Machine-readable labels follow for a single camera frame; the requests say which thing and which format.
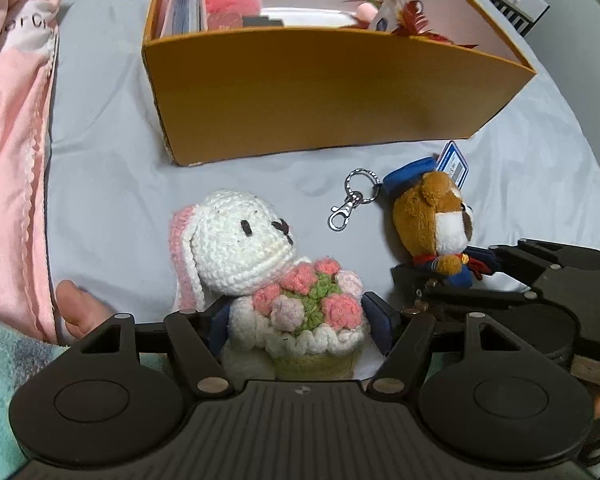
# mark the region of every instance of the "pink bunny ear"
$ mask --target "pink bunny ear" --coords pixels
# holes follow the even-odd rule
[[[191,240],[199,220],[197,211],[197,205],[186,207],[178,211],[171,220],[169,248],[178,279],[174,310],[185,308],[203,310],[205,307],[205,294],[191,252]]]

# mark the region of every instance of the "bed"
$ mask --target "bed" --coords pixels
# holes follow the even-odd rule
[[[471,139],[458,142],[470,166],[462,192],[475,213],[472,244],[528,237],[600,249],[600,168],[578,122],[507,19],[488,0],[477,1],[538,75]],[[148,3],[62,4],[46,195],[53,285],[71,279],[137,322],[161,320],[176,290],[167,243],[171,215],[225,187],[271,202],[295,229],[301,253],[333,256],[360,273],[366,290],[399,301],[390,268],[405,254],[381,201],[357,208],[342,232],[330,230],[327,218],[342,204],[344,178],[353,169],[383,176],[439,153],[444,142],[173,166],[140,56]],[[366,186],[364,179],[354,184]],[[521,284],[495,275],[480,286]]]

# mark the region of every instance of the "blue hat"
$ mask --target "blue hat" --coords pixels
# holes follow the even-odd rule
[[[436,171],[437,164],[437,160],[432,156],[410,162],[389,173],[382,180],[382,189],[392,201],[396,200],[407,189],[415,186],[425,173]]]

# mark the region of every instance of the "pink crocheted flower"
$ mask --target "pink crocheted flower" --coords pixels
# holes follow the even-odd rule
[[[304,323],[304,307],[300,300],[278,296],[271,303],[271,324],[282,332],[293,332]]]
[[[362,323],[362,307],[349,294],[330,294],[320,302],[324,322],[334,330],[355,328]]]
[[[314,263],[315,270],[333,276],[340,270],[340,264],[331,258],[323,258]]]
[[[318,276],[311,264],[297,264],[280,279],[280,285],[286,290],[306,296],[309,289],[318,283]]]
[[[365,291],[362,280],[353,270],[341,270],[337,273],[336,283],[343,292],[352,295],[358,301],[360,301]]]
[[[269,317],[269,314],[271,314],[271,302],[280,295],[281,291],[282,289],[277,283],[269,283],[269,285],[264,286],[260,290],[256,290],[251,297],[256,312]]]

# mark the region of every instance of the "orange box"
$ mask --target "orange box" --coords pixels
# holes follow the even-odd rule
[[[179,165],[479,130],[534,76],[473,0],[421,0],[433,31],[473,50],[333,27],[240,28],[160,38],[152,0],[142,58]],[[344,0],[265,7],[354,11]]]

